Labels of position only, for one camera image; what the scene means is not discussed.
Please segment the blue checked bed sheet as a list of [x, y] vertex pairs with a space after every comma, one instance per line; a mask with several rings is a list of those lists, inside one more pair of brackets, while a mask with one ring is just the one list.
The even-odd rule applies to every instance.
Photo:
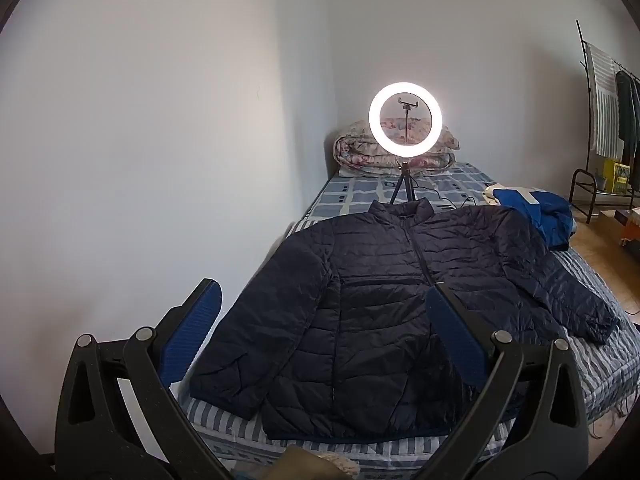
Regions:
[[[336, 174], [324, 186], [303, 219], [320, 221], [344, 214], [367, 212], [377, 200], [388, 203], [397, 177], [343, 177]], [[440, 174], [413, 177], [417, 198], [426, 198], [434, 211], [485, 205], [483, 191], [496, 180], [468, 162], [455, 162]]]

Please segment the striped white hanging cloth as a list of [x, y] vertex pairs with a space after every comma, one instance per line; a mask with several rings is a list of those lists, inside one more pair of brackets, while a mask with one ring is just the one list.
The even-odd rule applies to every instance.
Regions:
[[585, 43], [585, 54], [590, 88], [591, 151], [604, 158], [620, 160], [624, 144], [618, 137], [617, 65], [607, 53], [589, 42]]

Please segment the floral folded quilt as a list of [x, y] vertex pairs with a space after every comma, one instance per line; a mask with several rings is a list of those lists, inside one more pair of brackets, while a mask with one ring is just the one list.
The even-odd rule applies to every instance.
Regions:
[[[410, 158], [413, 174], [440, 174], [456, 161], [454, 154], [459, 141], [446, 126], [438, 141], [426, 153]], [[400, 175], [402, 159], [385, 151], [371, 133], [366, 120], [354, 122], [337, 133], [333, 144], [333, 158], [343, 176], [390, 177]]]

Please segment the black tripod stand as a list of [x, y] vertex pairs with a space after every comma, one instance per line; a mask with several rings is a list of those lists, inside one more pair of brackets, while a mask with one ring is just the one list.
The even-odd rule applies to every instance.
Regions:
[[405, 189], [407, 202], [414, 202], [416, 200], [416, 191], [414, 190], [413, 178], [408, 159], [401, 159], [398, 162], [398, 167], [400, 169], [400, 175], [395, 184], [392, 196], [390, 196], [390, 201], [388, 202], [390, 205], [393, 205], [393, 203], [396, 202], [396, 198], [398, 197], [401, 188]]

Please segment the black phone holder clamp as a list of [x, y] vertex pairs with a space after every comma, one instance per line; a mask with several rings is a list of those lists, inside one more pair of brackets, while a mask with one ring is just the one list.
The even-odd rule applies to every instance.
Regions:
[[410, 99], [408, 96], [398, 96], [398, 103], [406, 112], [410, 112], [410, 110], [419, 107], [421, 104], [418, 99]]

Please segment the orange cardboard box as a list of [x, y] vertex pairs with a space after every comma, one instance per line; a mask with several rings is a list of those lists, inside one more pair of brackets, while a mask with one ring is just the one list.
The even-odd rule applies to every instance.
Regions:
[[597, 227], [610, 240], [624, 246], [639, 239], [639, 225], [628, 209], [601, 209]]

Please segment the dark hanging clothes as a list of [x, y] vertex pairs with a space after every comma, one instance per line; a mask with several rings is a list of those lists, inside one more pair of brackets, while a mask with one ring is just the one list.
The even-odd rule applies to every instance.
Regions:
[[639, 83], [624, 70], [616, 73], [618, 138], [623, 141], [622, 163], [629, 165], [639, 142]]

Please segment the black clothes rack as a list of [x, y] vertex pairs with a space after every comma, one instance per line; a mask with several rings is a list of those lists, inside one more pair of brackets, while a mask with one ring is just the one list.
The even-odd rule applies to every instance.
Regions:
[[[585, 54], [585, 43], [587, 41], [582, 40], [580, 43], [582, 45], [582, 54], [584, 55], [584, 67], [586, 72], [587, 79], [587, 67], [586, 67], [586, 54]], [[636, 76], [630, 70], [627, 70], [619, 62], [615, 61], [617, 65], [616, 70], [619, 72], [620, 70], [624, 70], [631, 77], [634, 77], [636, 81], [639, 82], [639, 77]], [[629, 178], [629, 188], [628, 191], [624, 194], [613, 194], [607, 193], [604, 190], [604, 179], [602, 178], [602, 170], [603, 163], [605, 158], [598, 156], [591, 151], [591, 106], [590, 106], [590, 88], [587, 81], [588, 87], [588, 112], [589, 112], [589, 136], [588, 136], [588, 148], [587, 148], [587, 157], [585, 166], [582, 168], [578, 168], [574, 171], [572, 177], [572, 183], [570, 184], [570, 194], [574, 194], [576, 188], [581, 188], [584, 191], [587, 191], [591, 194], [590, 204], [588, 206], [582, 207], [575, 203], [574, 198], [570, 197], [568, 201], [574, 208], [579, 211], [581, 214], [586, 216], [586, 220], [590, 221], [593, 217], [593, 209], [596, 206], [597, 198], [600, 196], [620, 196], [621, 198], [626, 198], [630, 202], [634, 202], [639, 197], [639, 142], [636, 147], [636, 151], [634, 152], [634, 158], [631, 159], [631, 163], [627, 166], [630, 167], [630, 178]]]

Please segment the yellow green box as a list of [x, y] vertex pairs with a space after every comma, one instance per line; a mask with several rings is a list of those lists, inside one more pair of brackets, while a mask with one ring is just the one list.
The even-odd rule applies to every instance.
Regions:
[[605, 192], [624, 194], [629, 188], [630, 167], [616, 159], [606, 158], [603, 163], [602, 178]]

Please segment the blue and cream clothes pile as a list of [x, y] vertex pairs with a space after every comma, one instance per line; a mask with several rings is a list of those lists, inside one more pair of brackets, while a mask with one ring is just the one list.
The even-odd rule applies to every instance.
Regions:
[[484, 200], [492, 206], [518, 211], [534, 226], [553, 250], [567, 250], [577, 231], [570, 203], [562, 196], [538, 188], [520, 188], [499, 183], [483, 191]]

